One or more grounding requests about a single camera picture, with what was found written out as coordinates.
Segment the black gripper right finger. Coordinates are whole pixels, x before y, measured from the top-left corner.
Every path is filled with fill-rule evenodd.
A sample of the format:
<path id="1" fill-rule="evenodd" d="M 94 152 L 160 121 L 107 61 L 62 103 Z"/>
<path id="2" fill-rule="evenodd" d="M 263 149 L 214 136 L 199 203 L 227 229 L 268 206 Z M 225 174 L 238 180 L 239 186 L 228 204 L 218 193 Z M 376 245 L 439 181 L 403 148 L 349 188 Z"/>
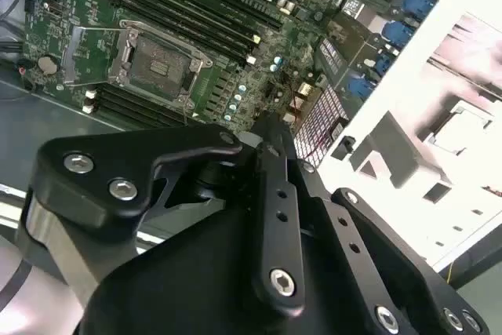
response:
<path id="1" fill-rule="evenodd" d="M 487 334 L 482 316 L 357 193 L 326 190 L 273 121 L 297 190 L 306 307 L 295 334 Z"/>

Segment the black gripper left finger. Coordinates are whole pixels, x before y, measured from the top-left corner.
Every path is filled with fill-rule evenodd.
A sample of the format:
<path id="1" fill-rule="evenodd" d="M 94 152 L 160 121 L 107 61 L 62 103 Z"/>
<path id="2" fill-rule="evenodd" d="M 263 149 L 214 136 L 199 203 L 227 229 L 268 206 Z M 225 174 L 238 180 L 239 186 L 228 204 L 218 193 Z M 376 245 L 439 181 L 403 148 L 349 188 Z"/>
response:
<path id="1" fill-rule="evenodd" d="M 49 252 L 85 314 L 113 271 L 223 209 L 218 198 L 170 202 L 191 164 L 241 153 L 286 158 L 276 118 L 256 121 L 256 146 L 210 124 L 50 140 L 38 150 L 21 226 Z"/>

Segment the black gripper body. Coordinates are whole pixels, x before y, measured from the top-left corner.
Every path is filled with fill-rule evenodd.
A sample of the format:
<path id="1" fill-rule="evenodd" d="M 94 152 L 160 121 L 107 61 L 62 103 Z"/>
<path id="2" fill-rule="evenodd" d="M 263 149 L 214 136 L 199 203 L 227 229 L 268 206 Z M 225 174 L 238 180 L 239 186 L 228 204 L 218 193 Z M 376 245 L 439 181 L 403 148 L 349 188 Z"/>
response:
<path id="1" fill-rule="evenodd" d="M 343 334 L 353 314 L 350 198 L 302 162 L 241 153 L 196 162 L 170 202 L 223 209 L 113 271 L 81 334 Z"/>

